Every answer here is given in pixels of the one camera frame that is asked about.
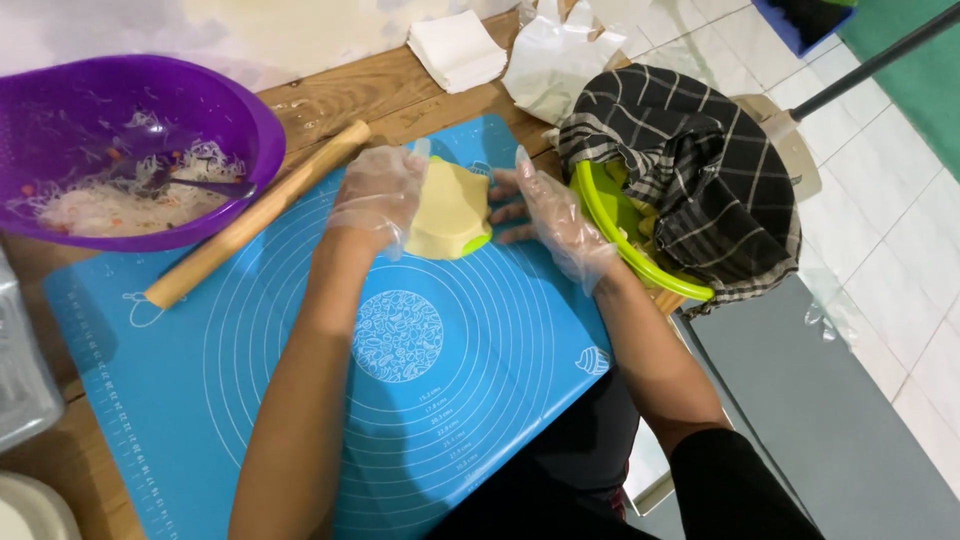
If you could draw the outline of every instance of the person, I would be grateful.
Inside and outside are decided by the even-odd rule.
[[[230,540],[333,536],[360,292],[377,254],[401,246],[409,231],[426,167],[420,155],[373,148],[347,168],[253,427]],[[494,173],[490,199],[502,206],[490,221],[529,220],[497,241],[546,245],[593,295],[616,363],[428,538],[653,538],[624,523],[618,497],[640,417],[669,459],[687,539],[822,538],[732,429],[706,373],[580,213],[577,196],[535,171],[522,147],[517,155],[516,170]]]

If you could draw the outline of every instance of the white wall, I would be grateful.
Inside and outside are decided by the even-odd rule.
[[[412,22],[518,0],[0,0],[0,75],[156,53],[261,90],[403,44]]]

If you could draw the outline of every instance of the yellow dough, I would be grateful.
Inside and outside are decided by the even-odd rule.
[[[404,250],[423,258],[460,258],[489,240],[490,179],[433,158]]]

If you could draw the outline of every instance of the wooden table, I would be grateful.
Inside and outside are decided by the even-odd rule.
[[[512,46],[518,28],[516,12],[484,24],[500,46]],[[550,126],[515,108],[501,83],[447,94],[406,47],[264,90],[259,97],[276,112],[286,133],[281,175],[354,118],[367,121],[375,135],[399,144],[496,113],[526,146],[536,166],[560,178],[557,156],[540,137]],[[0,455],[0,469],[31,476],[56,489],[73,509],[85,539],[144,538],[41,288],[51,271],[97,252],[9,234],[2,241],[20,279],[40,349],[67,407],[51,430]]]

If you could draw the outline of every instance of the hand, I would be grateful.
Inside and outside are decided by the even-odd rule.
[[[496,187],[491,201],[506,201],[518,193],[523,201],[509,203],[490,216],[492,224],[520,217],[531,223],[519,225],[501,234],[499,242],[509,244],[538,238],[550,250],[564,275],[578,282],[589,295],[593,287],[617,260],[616,244],[607,238],[580,212],[580,198],[572,189],[550,175],[534,169],[522,146],[516,149],[516,170],[493,171]]]
[[[350,227],[372,233],[377,251],[400,258],[410,224],[420,207],[430,141],[420,139],[414,150],[380,146],[360,153],[347,165],[347,174],[326,221],[328,230]]]

